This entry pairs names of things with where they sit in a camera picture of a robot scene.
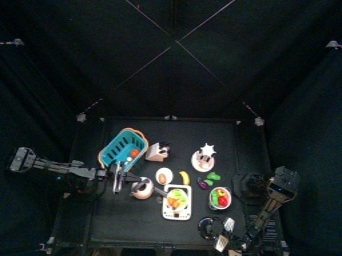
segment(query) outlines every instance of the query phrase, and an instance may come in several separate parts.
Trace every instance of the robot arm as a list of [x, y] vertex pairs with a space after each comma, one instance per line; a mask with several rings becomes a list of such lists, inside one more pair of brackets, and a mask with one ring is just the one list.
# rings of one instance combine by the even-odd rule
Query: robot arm
[[284, 166], [276, 169], [276, 176], [270, 179], [268, 186], [269, 200], [245, 236], [239, 239], [242, 250], [249, 250], [253, 247], [272, 215], [286, 202], [296, 198], [300, 179], [298, 173]]
[[46, 170], [55, 175], [67, 176], [72, 174], [75, 189], [84, 191], [88, 186], [88, 181], [102, 180], [107, 173], [103, 169], [86, 168], [84, 163], [74, 160], [71, 163], [58, 163], [42, 159], [35, 154], [34, 150], [26, 147], [16, 149], [15, 154], [10, 160], [8, 169], [12, 172], [26, 173], [32, 168]]

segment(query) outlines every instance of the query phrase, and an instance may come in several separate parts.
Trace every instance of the black curtain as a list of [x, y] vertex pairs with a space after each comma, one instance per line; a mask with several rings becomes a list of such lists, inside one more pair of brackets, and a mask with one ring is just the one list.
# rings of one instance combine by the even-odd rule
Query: black curtain
[[[0, 34], [12, 35], [0, 24]], [[51, 176], [6, 168], [18, 147], [68, 161], [76, 117], [63, 98], [15, 45], [0, 46], [0, 255], [39, 249], [48, 239], [60, 191]]]
[[268, 122], [274, 166], [301, 174], [282, 209], [294, 255], [342, 255], [342, 52], [332, 50]]

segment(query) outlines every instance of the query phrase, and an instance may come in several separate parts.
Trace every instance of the toy food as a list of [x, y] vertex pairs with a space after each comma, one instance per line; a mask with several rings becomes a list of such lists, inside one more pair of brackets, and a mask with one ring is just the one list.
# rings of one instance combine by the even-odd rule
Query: toy food
[[198, 177], [198, 185], [201, 186], [201, 188], [209, 189], [209, 183], [205, 180], [202, 180], [201, 177]]
[[141, 151], [139, 151], [139, 149], [133, 149], [133, 151], [131, 151], [131, 157], [133, 158], [137, 158], [138, 157], [138, 155], [139, 155], [139, 153], [141, 153]]
[[167, 204], [174, 210], [187, 206], [187, 194], [182, 189], [173, 189], [167, 194]]
[[189, 185], [190, 184], [190, 177], [186, 171], [181, 171], [179, 174], [182, 175], [183, 178], [183, 185]]
[[215, 172], [211, 172], [207, 175], [207, 179], [210, 179], [210, 180], [221, 180], [221, 176]]
[[166, 184], [166, 175], [163, 173], [159, 174], [158, 181], [162, 185]]

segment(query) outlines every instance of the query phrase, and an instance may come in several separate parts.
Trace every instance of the toy fruit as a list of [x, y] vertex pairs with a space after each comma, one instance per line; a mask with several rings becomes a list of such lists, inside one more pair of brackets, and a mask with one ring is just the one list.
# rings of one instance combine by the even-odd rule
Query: toy fruit
[[139, 155], [139, 153], [141, 153], [141, 151], [139, 151], [139, 149], [133, 149], [133, 151], [131, 151], [131, 157], [133, 158], [137, 158], [138, 157], [138, 155]]
[[183, 185], [189, 185], [190, 184], [190, 177], [186, 171], [181, 171], [179, 174], [182, 175], [183, 178]]
[[221, 196], [219, 197], [219, 205], [222, 207], [226, 207], [229, 205], [229, 200], [227, 200], [227, 197], [226, 196]]
[[202, 189], [209, 189], [209, 183], [201, 177], [198, 177], [198, 185]]
[[219, 196], [226, 196], [226, 192], [223, 189], [218, 189], [217, 191]]

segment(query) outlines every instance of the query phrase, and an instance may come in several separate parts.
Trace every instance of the green toy vegetable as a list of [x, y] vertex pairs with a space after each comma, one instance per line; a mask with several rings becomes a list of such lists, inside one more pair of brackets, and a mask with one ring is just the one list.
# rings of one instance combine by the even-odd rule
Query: green toy vegetable
[[221, 176], [215, 172], [211, 172], [207, 175], [207, 179], [210, 179], [210, 180], [221, 180]]

